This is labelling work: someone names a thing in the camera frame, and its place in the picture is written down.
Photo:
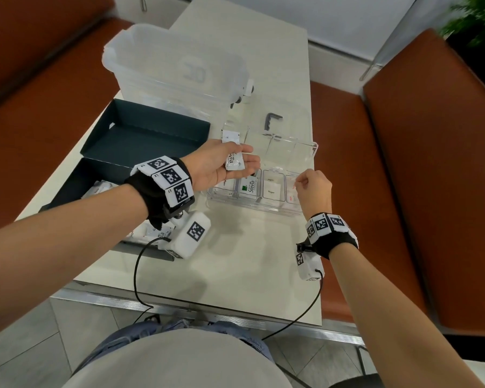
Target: black cardboard box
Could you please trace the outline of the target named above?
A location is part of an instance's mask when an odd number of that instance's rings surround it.
[[[207,141],[209,130],[206,121],[114,99],[84,143],[83,158],[41,210],[79,200],[95,181],[121,184],[138,163],[162,155],[183,157]],[[121,241],[113,250],[138,254],[142,247]],[[174,260],[156,245],[150,245],[144,255]]]

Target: clear plastic bin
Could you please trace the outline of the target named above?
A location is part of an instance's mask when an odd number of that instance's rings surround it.
[[[243,97],[243,58],[149,24],[122,30],[104,46],[123,98],[222,126]]]
[[[237,130],[233,124],[226,129]],[[221,182],[207,190],[207,198],[260,211],[301,215],[295,180],[311,166],[318,144],[252,130],[241,133],[240,141],[253,146],[253,153],[261,157],[261,169],[237,181]]]

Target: table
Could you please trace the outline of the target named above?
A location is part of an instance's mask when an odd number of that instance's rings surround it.
[[[194,0],[171,28],[239,53],[255,79],[255,89],[310,109],[307,32],[222,0]],[[36,213],[50,202],[75,167],[91,128],[71,150],[20,214]],[[220,125],[211,136],[219,137]],[[312,128],[297,131],[311,139]],[[207,202],[199,195],[193,209],[203,211],[212,229],[190,260],[142,258],[140,292],[293,320],[314,300],[318,282],[298,277],[294,243],[305,238],[304,218]],[[116,289],[133,289],[136,256],[109,251],[76,280]],[[320,301],[302,322],[321,325]]]

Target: black cable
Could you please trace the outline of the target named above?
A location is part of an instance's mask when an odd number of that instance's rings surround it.
[[[144,310],[140,316],[138,316],[138,318],[133,322],[133,324],[135,324],[144,315],[144,313],[146,313],[148,310],[153,309],[153,307],[154,307],[154,306],[151,306],[151,305],[145,303],[144,301],[142,301],[140,299],[140,297],[138,296],[138,291],[136,289],[136,272],[138,271],[138,263],[140,262],[140,258],[142,257],[142,253],[144,253],[144,251],[147,249],[147,247],[149,245],[151,245],[153,242],[156,242],[156,241],[159,241],[159,240],[164,240],[164,241],[167,241],[167,242],[171,242],[170,238],[167,238],[167,237],[158,237],[158,238],[155,238],[154,240],[151,240],[151,241],[149,241],[148,243],[146,243],[144,245],[144,247],[142,248],[142,250],[138,254],[138,257],[136,258],[135,270],[133,272],[133,288],[135,290],[135,297],[138,300],[138,302],[140,302],[144,306],[148,306],[148,308],[146,310]]]
[[[304,313],[302,313],[301,315],[299,315],[295,320],[291,321],[288,325],[286,325],[285,327],[283,328],[280,328],[278,331],[276,332],[273,332],[272,334],[269,334],[268,336],[262,338],[262,340],[266,340],[268,338],[271,338],[272,336],[276,335],[277,333],[279,332],[282,332],[284,331],[284,329],[286,328],[289,328],[291,325],[293,325],[294,323],[296,323],[298,320],[300,320],[303,316],[305,316],[305,314],[307,312],[310,311],[310,309],[312,308],[312,306],[316,303],[316,301],[318,300],[318,297],[320,297],[320,294],[322,293],[322,287],[323,287],[323,275],[322,275],[322,272],[319,270],[319,269],[315,269],[316,272],[318,272],[320,274],[320,290],[316,296],[316,298],[314,299],[314,301],[312,302],[312,304],[306,309],[306,311]]]

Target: plastic container lid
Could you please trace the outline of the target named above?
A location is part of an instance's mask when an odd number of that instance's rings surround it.
[[[178,89],[227,103],[243,96],[249,78],[242,57],[149,24],[119,32],[104,46],[102,63],[135,86]]]

